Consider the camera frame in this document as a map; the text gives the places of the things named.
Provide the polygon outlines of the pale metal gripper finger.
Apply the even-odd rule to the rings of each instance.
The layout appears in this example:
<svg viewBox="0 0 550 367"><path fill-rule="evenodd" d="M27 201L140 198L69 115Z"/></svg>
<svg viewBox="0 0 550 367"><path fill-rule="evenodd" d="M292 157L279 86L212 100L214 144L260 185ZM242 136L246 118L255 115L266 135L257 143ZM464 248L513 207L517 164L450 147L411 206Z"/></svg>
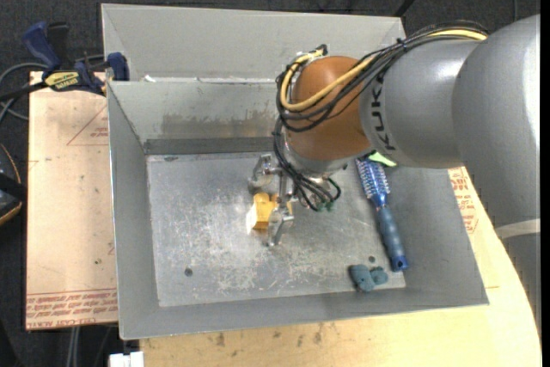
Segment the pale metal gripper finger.
<svg viewBox="0 0 550 367"><path fill-rule="evenodd" d="M256 162L247 186L250 191L256 191L268 186L275 175L280 172L280 167L273 161L271 154L263 154Z"/></svg>
<svg viewBox="0 0 550 367"><path fill-rule="evenodd" d="M268 218L266 245L277 246L283 235L289 232L294 221L295 217L289 206L274 208Z"/></svg>

